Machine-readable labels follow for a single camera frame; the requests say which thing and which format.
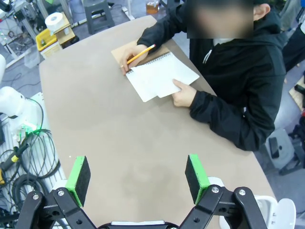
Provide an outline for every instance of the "screw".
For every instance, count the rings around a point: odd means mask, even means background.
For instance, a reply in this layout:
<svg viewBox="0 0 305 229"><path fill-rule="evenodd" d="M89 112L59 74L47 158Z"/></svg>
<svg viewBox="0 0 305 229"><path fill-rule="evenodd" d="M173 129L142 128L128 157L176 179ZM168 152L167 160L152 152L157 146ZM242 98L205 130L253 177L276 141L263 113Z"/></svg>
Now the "screw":
<svg viewBox="0 0 305 229"><path fill-rule="evenodd" d="M240 190L239 190L239 194L240 194L241 196L244 196L244 195L246 195L246 191L243 190L243 189L240 189Z"/></svg>
<svg viewBox="0 0 305 229"><path fill-rule="evenodd" d="M34 200L37 200L39 198L39 196L37 195L37 194L35 194L34 196L33 196L33 199Z"/></svg>
<svg viewBox="0 0 305 229"><path fill-rule="evenodd" d="M61 197L61 196L63 196L63 194L65 194L65 192L61 190L57 194Z"/></svg>
<svg viewBox="0 0 305 229"><path fill-rule="evenodd" d="M213 192L213 193L218 193L218 192L219 192L218 187L213 187L213 188L212 188L212 192Z"/></svg>

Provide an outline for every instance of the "jacket sleeve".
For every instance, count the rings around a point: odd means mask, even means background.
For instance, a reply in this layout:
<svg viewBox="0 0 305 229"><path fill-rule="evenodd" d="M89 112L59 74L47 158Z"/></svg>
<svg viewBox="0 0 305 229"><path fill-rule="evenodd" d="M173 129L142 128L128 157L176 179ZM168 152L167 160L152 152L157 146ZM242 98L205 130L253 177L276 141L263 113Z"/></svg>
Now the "jacket sleeve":
<svg viewBox="0 0 305 229"><path fill-rule="evenodd" d="M147 47L156 44L152 50L155 51L160 46L171 39L176 33L186 32L185 4L169 11L168 15L157 21L152 27L144 30L137 44L144 44Z"/></svg>
<svg viewBox="0 0 305 229"><path fill-rule="evenodd" d="M218 135L232 141L238 148L258 150L274 131L285 76L255 78L247 89L246 112L221 98L197 92L190 107L193 119L208 123Z"/></svg>

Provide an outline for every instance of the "black hoodie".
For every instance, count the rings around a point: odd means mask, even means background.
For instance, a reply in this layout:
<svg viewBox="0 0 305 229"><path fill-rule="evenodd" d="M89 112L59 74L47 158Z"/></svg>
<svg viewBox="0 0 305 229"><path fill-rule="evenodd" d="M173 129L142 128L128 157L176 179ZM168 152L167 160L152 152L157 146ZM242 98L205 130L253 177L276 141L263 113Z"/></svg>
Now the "black hoodie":
<svg viewBox="0 0 305 229"><path fill-rule="evenodd" d="M185 5L145 29L138 44L156 44L157 49L175 33L187 32ZM212 131L238 148L259 149L275 129L286 74L282 57L286 40L274 10L254 22L251 38L216 46L212 39L190 39L190 60L218 96L197 92L190 107L191 117L208 123Z"/></svg>

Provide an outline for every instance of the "white paper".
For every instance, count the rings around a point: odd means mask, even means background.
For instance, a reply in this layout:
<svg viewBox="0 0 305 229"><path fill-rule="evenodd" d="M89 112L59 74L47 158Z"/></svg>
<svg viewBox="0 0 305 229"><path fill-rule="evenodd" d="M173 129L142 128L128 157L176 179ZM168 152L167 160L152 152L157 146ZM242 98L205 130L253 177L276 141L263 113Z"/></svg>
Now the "white paper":
<svg viewBox="0 0 305 229"><path fill-rule="evenodd" d="M143 102L158 96L163 98L179 92L180 88L173 84L173 79L190 85L199 78L194 71L169 53L162 58L148 64L132 68L126 74Z"/></svg>

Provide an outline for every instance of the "yellow pencil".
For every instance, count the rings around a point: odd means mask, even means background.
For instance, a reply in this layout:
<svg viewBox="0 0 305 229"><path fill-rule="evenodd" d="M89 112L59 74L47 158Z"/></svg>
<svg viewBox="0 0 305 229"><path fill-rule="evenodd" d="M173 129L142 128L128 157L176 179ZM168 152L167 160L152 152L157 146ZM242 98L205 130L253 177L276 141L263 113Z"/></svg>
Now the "yellow pencil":
<svg viewBox="0 0 305 229"><path fill-rule="evenodd" d="M153 49L154 47L156 47L155 44L153 44L152 46L148 47L147 49L143 50L142 52L140 52L138 55L132 57L129 61L127 61L127 64L130 64L131 62L133 62L135 59L137 59L138 57L142 56L144 53L148 52L149 50Z"/></svg>

